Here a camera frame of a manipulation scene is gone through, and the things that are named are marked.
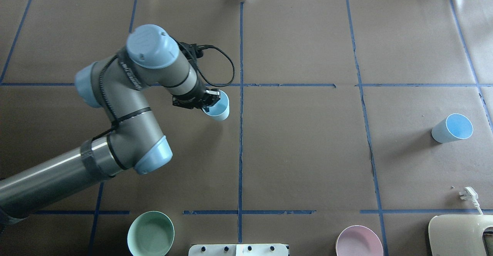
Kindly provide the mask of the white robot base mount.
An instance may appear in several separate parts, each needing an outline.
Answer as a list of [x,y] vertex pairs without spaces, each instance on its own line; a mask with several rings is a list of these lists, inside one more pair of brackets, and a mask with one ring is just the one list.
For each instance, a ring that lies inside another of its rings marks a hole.
[[289,256],[288,245],[260,244],[197,244],[188,251],[189,256]]

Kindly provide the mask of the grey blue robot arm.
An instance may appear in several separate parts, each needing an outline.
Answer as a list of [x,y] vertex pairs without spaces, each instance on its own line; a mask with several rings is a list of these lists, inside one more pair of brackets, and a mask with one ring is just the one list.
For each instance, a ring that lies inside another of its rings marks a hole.
[[75,76],[76,90],[91,107],[103,108],[111,121],[106,132],[17,175],[1,181],[1,225],[112,179],[133,168],[146,175],[171,161],[173,153],[143,91],[164,87],[172,104],[200,109],[217,121],[229,116],[229,98],[208,88],[196,59],[201,46],[176,41],[154,24],[137,27],[114,56]]

